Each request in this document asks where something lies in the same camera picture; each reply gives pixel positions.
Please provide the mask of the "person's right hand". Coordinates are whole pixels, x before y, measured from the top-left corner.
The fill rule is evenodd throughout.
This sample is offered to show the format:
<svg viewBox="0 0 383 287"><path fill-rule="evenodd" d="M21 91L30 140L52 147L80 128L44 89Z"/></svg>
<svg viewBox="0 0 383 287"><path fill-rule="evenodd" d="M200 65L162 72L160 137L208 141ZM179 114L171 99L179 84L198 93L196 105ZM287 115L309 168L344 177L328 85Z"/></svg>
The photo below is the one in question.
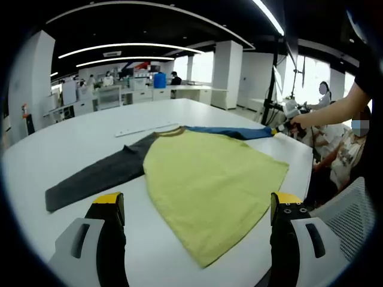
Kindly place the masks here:
<svg viewBox="0 0 383 287"><path fill-rule="evenodd" d="M295 130L304 130L310 126L307 116L305 114L295 116L290 120L290 124Z"/></svg>

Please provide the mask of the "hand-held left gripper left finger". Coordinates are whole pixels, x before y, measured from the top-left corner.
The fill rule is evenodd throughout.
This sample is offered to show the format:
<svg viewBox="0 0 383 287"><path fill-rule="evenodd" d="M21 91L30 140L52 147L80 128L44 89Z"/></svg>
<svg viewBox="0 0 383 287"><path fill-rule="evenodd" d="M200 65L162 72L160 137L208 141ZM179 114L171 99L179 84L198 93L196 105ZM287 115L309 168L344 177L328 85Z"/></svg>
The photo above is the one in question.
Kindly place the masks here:
<svg viewBox="0 0 383 287"><path fill-rule="evenodd" d="M93 201L55 242L48 266L66 286L128 286L123 193Z"/></svg>

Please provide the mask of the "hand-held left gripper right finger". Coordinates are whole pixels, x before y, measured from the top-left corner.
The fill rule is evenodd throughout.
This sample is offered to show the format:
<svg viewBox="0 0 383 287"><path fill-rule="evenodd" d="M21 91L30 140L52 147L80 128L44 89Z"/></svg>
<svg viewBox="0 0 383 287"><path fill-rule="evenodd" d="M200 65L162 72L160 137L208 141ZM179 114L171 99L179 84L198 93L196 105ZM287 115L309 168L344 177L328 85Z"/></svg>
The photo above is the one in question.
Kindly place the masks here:
<svg viewBox="0 0 383 287"><path fill-rule="evenodd" d="M329 286L349 264L340 238L294 194L271 194L270 226L269 286Z"/></svg>

